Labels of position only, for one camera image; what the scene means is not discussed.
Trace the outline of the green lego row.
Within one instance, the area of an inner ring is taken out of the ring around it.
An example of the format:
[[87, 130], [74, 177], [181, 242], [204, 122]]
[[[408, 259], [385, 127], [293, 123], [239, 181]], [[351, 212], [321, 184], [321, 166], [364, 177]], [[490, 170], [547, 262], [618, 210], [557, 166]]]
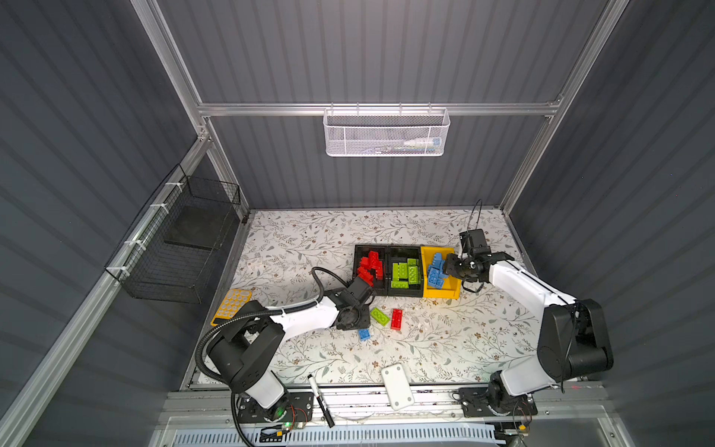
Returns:
[[408, 289], [410, 287], [409, 283], [406, 281], [392, 281], [390, 283], [391, 289]]
[[371, 317], [382, 326], [387, 326], [390, 322], [389, 316], [379, 308], [373, 308], [370, 312]]
[[410, 285], [418, 285], [421, 283], [421, 269], [419, 266], [409, 264], [407, 268], [407, 278]]
[[407, 262], [401, 262], [399, 264], [400, 264], [401, 280], [409, 279], [409, 266], [408, 266]]

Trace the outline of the red lego row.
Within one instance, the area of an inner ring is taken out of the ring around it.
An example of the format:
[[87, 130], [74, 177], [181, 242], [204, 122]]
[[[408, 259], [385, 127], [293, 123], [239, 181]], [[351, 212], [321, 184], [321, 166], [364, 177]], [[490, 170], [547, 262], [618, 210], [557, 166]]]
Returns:
[[379, 257], [379, 253], [377, 251], [370, 251], [368, 254], [368, 261], [366, 266], [370, 269], [377, 269], [378, 266], [380, 266], [381, 261]]
[[370, 287], [374, 286], [374, 275], [372, 275], [370, 269], [360, 266], [357, 270], [357, 276], [364, 280]]
[[402, 326], [403, 311], [395, 308], [392, 311], [390, 328], [394, 331], [400, 331]]

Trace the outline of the blue lego brick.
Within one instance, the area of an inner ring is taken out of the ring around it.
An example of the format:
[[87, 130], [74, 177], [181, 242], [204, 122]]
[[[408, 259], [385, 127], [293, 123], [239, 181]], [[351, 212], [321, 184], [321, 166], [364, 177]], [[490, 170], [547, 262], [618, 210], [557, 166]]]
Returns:
[[439, 268], [428, 269], [428, 287], [441, 290], [444, 286], [445, 277]]
[[442, 253], [436, 253], [433, 257], [431, 268], [437, 269], [439, 271], [443, 270], [444, 260], [442, 258]]

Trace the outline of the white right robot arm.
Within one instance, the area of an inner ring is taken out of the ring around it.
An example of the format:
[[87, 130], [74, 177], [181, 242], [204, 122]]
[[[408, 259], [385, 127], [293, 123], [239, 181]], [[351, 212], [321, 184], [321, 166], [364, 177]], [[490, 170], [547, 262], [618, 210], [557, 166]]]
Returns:
[[495, 415], [514, 415], [542, 389], [577, 377], [602, 373], [614, 365], [603, 312], [591, 299], [578, 300], [548, 285], [503, 251], [494, 253], [481, 229], [460, 234], [462, 253], [449, 254], [443, 273], [463, 282], [489, 283], [540, 321], [536, 353], [516, 366], [495, 372], [482, 400]]

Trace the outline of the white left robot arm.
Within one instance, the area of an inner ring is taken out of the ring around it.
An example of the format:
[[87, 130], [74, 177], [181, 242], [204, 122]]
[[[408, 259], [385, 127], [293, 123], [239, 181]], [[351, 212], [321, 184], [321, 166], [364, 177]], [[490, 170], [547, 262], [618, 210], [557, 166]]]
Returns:
[[360, 277], [347, 282], [321, 266], [313, 267], [310, 274], [318, 285], [316, 297], [284, 307], [266, 307], [251, 300], [231, 318], [220, 320], [197, 342], [196, 367], [229, 387], [236, 433], [247, 446], [253, 442], [238, 420], [242, 400], [253, 400], [271, 421], [279, 422], [290, 409], [290, 392], [269, 370], [285, 342], [323, 329], [359, 331], [369, 326], [370, 300], [374, 296], [370, 283]]

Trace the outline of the black bin left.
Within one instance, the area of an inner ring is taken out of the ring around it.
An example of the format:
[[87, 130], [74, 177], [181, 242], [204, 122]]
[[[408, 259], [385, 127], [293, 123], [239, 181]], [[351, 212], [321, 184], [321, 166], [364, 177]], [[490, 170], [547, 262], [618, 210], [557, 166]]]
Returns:
[[[375, 270], [368, 268], [366, 266], [368, 261], [368, 254], [370, 251], [377, 251], [379, 253], [380, 260], [384, 265], [384, 279], [378, 280], [375, 276]], [[387, 295], [387, 286], [389, 285], [389, 275], [387, 267], [387, 246], [381, 245], [356, 245], [354, 250], [354, 264], [353, 264], [353, 277], [358, 278], [358, 269], [360, 266], [364, 266], [372, 271], [374, 275], [374, 286], [372, 289], [374, 293], [379, 296]]]

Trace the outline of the black bin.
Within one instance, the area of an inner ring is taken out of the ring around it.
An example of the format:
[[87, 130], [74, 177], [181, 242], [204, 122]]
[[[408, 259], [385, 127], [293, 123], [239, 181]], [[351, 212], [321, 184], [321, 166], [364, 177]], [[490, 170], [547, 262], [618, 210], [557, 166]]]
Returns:
[[[418, 285], [410, 285], [408, 289], [391, 289], [390, 283], [392, 274], [392, 264], [407, 262], [408, 259], [416, 259], [418, 266], [421, 269], [421, 283]], [[421, 251], [418, 246], [388, 246], [387, 247], [387, 267], [389, 275], [389, 285], [387, 291], [389, 295], [405, 296], [405, 297], [422, 297], [423, 296], [423, 270], [421, 261]]]
[[[384, 279], [378, 280], [375, 276], [375, 270], [368, 268], [366, 266], [368, 261], [368, 254], [370, 251], [377, 251], [379, 253], [380, 260], [384, 265]], [[358, 278], [358, 269], [360, 266], [364, 266], [372, 271], [374, 275], [374, 286], [372, 289], [374, 293], [379, 296], [387, 295], [387, 286], [389, 285], [389, 275], [387, 267], [387, 246], [381, 245], [356, 245], [354, 250], [354, 264], [353, 264], [353, 277]]]

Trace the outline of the yellow plastic bin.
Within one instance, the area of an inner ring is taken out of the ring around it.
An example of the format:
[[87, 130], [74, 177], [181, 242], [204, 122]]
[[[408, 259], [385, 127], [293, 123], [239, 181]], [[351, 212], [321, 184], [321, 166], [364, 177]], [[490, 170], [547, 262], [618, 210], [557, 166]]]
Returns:
[[430, 279], [430, 268], [433, 266], [435, 257], [439, 261], [445, 261], [448, 254], [455, 254], [453, 248], [422, 246], [421, 261], [423, 270], [423, 296], [428, 299], [458, 299], [461, 294], [462, 281], [454, 277], [443, 277], [441, 288], [433, 286]]

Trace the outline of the black bin middle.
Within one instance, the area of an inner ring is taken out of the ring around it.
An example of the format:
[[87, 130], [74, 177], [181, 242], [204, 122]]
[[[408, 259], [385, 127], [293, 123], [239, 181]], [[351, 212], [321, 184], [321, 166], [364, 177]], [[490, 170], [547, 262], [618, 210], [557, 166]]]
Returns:
[[[408, 259], [416, 259], [418, 266], [421, 269], [421, 283], [418, 285], [410, 285], [408, 289], [391, 289], [390, 283], [392, 274], [392, 264], [407, 262]], [[387, 247], [387, 267], [389, 275], [389, 285], [387, 291], [389, 295], [405, 296], [405, 297], [422, 297], [423, 296], [423, 270], [421, 261], [421, 251], [418, 246], [388, 246]]]

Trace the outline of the white plastic plate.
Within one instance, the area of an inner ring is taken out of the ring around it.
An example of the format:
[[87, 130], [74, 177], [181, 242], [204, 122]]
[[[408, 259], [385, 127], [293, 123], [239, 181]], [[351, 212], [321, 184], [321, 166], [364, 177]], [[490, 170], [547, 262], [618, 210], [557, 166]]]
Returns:
[[400, 411], [415, 404], [408, 374], [402, 364], [398, 363], [383, 368], [381, 376], [392, 410]]

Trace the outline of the black marker pen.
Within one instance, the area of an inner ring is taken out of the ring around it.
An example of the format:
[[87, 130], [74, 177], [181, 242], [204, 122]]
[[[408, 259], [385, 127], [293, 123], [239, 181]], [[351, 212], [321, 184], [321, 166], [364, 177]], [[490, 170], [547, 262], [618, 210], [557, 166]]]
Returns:
[[314, 378], [313, 374], [309, 374], [309, 376], [307, 376], [307, 379], [314, 393], [315, 399], [318, 402], [318, 406], [320, 406], [320, 410], [322, 411], [322, 415], [325, 418], [328, 427], [334, 428], [335, 422], [333, 416], [331, 415], [330, 409], [324, 400], [324, 396], [322, 394], [322, 391], [320, 390], [320, 387], [318, 386], [316, 378]]

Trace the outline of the yellow calculator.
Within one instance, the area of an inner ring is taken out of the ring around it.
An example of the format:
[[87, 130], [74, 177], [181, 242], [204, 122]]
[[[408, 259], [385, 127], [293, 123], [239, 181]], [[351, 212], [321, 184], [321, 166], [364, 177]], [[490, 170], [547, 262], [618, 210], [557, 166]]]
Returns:
[[221, 322], [232, 320], [236, 313], [238, 313], [245, 304], [251, 301], [251, 298], [251, 290], [230, 289], [215, 311], [210, 325], [215, 327]]

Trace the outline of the white tube in basket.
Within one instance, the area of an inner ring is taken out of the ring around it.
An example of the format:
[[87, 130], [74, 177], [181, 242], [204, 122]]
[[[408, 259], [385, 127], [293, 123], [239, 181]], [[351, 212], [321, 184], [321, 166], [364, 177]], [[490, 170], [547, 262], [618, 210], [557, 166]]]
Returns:
[[404, 141], [403, 145], [405, 147], [422, 148], [428, 151], [438, 150], [443, 146], [443, 139], [441, 137], [434, 138], [417, 138], [408, 141]]

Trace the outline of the aluminium rail base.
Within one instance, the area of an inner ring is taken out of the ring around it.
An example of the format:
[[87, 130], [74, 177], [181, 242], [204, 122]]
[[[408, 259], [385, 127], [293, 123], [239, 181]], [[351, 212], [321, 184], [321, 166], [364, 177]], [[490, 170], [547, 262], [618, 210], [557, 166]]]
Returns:
[[[469, 418], [456, 385], [413, 387], [416, 402], [395, 411], [382, 386], [328, 387], [311, 422], [288, 433], [284, 446], [628, 446], [598, 383], [571, 384], [565, 393], [534, 395], [536, 412]], [[149, 441], [152, 446], [240, 446], [242, 437], [225, 390], [173, 392]]]

